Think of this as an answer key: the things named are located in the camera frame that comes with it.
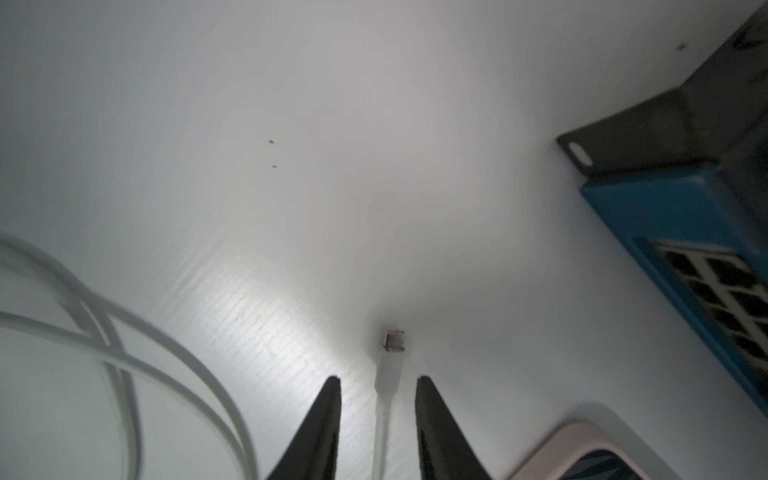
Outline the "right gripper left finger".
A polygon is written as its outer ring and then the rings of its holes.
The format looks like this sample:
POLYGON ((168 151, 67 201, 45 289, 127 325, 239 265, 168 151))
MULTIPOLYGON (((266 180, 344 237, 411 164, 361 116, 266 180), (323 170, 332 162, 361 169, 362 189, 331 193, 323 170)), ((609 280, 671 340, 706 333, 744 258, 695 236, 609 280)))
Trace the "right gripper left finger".
POLYGON ((341 406, 340 379, 330 376, 268 480, 335 478, 341 406))

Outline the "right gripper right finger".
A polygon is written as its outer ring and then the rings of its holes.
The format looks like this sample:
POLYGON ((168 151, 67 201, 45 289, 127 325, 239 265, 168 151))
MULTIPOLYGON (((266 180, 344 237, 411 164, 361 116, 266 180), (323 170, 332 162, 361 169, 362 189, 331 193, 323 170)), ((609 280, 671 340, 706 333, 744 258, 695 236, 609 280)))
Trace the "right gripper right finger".
POLYGON ((428 376, 418 378, 415 414, 422 479, 491 479, 428 376))

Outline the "phone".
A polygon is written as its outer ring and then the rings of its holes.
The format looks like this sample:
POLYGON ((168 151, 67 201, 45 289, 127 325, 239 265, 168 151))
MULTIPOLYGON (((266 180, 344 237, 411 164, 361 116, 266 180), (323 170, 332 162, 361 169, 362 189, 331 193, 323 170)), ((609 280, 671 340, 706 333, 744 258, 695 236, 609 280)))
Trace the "phone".
POLYGON ((510 479, 651 479, 651 475, 599 427, 574 421, 546 437, 510 479))

